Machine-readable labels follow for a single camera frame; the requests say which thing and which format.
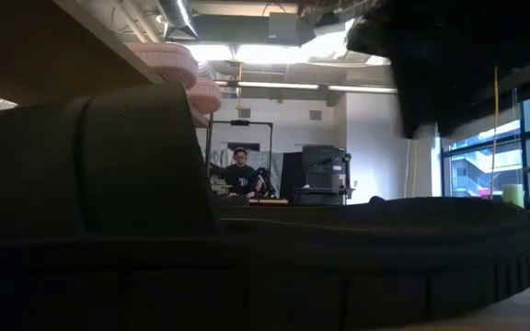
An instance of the black curved sofa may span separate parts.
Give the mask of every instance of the black curved sofa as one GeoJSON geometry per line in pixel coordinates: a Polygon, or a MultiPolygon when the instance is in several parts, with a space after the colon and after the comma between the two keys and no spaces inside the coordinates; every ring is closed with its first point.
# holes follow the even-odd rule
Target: black curved sofa
{"type": "Polygon", "coordinates": [[[0,329],[359,330],[530,286],[486,200],[218,207],[178,83],[0,112],[0,329]]]}

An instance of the ceiling light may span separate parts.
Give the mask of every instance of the ceiling light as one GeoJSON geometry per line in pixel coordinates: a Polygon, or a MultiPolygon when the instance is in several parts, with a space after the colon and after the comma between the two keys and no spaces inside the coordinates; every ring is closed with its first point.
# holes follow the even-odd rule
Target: ceiling light
{"type": "Polygon", "coordinates": [[[302,48],[300,49],[302,57],[305,57],[306,59],[313,56],[318,58],[328,57],[336,52],[336,50],[340,50],[344,47],[346,36],[347,31],[342,31],[316,37],[302,45],[302,48]]]}
{"type": "Polygon", "coordinates": [[[186,45],[198,62],[226,61],[232,59],[232,52],[226,45],[186,45]]]}
{"type": "MultiPolygon", "coordinates": [[[[519,130],[521,128],[521,122],[519,120],[513,120],[512,122],[508,122],[506,124],[502,124],[501,126],[496,128],[496,134],[506,133],[510,131],[519,130]]],[[[490,138],[494,135],[494,129],[490,129],[488,131],[480,132],[478,134],[479,138],[486,139],[490,138]]]]}
{"type": "Polygon", "coordinates": [[[353,26],[353,23],[355,23],[355,18],[351,18],[350,20],[345,22],[345,29],[349,31],[351,27],[353,26]]]}
{"type": "Polygon", "coordinates": [[[268,88],[293,88],[293,89],[318,89],[318,85],[313,84],[289,84],[289,83],[262,83],[262,82],[238,82],[240,87],[268,87],[268,88]]]}
{"type": "Polygon", "coordinates": [[[331,91],[340,92],[369,92],[369,93],[396,93],[397,90],[392,87],[379,87],[379,86],[329,86],[331,91]]]}
{"type": "Polygon", "coordinates": [[[305,62],[300,49],[276,45],[242,45],[236,53],[235,60],[243,63],[276,64],[305,62]]]}
{"type": "Polygon", "coordinates": [[[340,46],[339,49],[335,51],[335,54],[332,56],[332,58],[335,60],[342,59],[347,56],[347,51],[349,51],[347,50],[347,45],[343,43],[342,46],[340,46]]]}
{"type": "Polygon", "coordinates": [[[369,65],[384,65],[387,63],[389,63],[389,60],[387,58],[377,55],[371,55],[369,59],[367,59],[367,62],[365,62],[365,64],[369,65]]]}

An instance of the dark overhanging object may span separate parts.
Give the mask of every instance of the dark overhanging object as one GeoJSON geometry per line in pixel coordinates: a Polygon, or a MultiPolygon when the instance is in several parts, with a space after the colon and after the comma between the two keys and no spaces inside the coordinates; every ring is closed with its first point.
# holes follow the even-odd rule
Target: dark overhanging object
{"type": "Polygon", "coordinates": [[[359,330],[530,286],[510,205],[211,202],[177,82],[0,112],[0,329],[359,330]]]}
{"type": "Polygon", "coordinates": [[[530,3],[384,0],[355,25],[347,48],[391,61],[402,132],[438,124],[442,136],[494,109],[472,109],[478,92],[530,63],[530,3]]]}

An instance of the black frame structure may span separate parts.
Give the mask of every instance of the black frame structure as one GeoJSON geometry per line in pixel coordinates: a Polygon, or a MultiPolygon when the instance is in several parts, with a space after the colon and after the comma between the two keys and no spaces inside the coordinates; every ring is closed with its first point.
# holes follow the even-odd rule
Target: black frame structure
{"type": "MultiPolygon", "coordinates": [[[[522,149],[522,163],[523,169],[527,167],[527,154],[526,154],[526,142],[530,141],[530,131],[525,131],[524,129],[524,112],[523,101],[530,99],[530,66],[527,68],[526,72],[519,72],[515,76],[511,76],[501,83],[504,85],[504,82],[507,82],[506,89],[502,90],[500,99],[501,99],[501,108],[509,108],[513,104],[518,105],[520,111],[520,131],[518,135],[498,138],[496,140],[496,145],[501,146],[509,143],[519,143],[522,149]]],[[[493,98],[480,102],[476,108],[491,108],[492,112],[494,110],[493,98]]],[[[476,143],[467,147],[457,148],[453,151],[447,151],[443,146],[443,140],[441,142],[441,191],[442,195],[445,196],[445,179],[446,174],[444,172],[444,163],[445,159],[469,152],[475,152],[481,149],[489,148],[493,145],[493,142],[484,142],[476,143]]],[[[524,195],[529,197],[529,185],[528,185],[528,175],[527,172],[523,171],[523,182],[524,182],[524,195]]]]}
{"type": "Polygon", "coordinates": [[[269,135],[269,166],[267,168],[268,176],[271,178],[271,159],[273,155],[273,123],[272,122],[259,122],[250,120],[213,120],[213,114],[210,114],[210,122],[208,123],[208,132],[206,133],[206,173],[210,175],[210,154],[212,153],[212,133],[213,124],[222,123],[230,124],[232,126],[250,126],[250,125],[267,125],[270,128],[269,135]]]}

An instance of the building outside window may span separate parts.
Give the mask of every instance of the building outside window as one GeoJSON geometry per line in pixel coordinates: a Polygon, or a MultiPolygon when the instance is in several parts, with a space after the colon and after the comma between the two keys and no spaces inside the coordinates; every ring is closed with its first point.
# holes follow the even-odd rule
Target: building outside window
{"type": "Polygon", "coordinates": [[[524,184],[525,181],[525,191],[530,195],[530,175],[527,177],[523,173],[523,167],[530,166],[530,99],[521,103],[521,111],[524,128],[520,120],[499,126],[495,153],[493,129],[444,146],[445,196],[489,196],[492,179],[494,196],[502,194],[505,184],[524,184]]]}

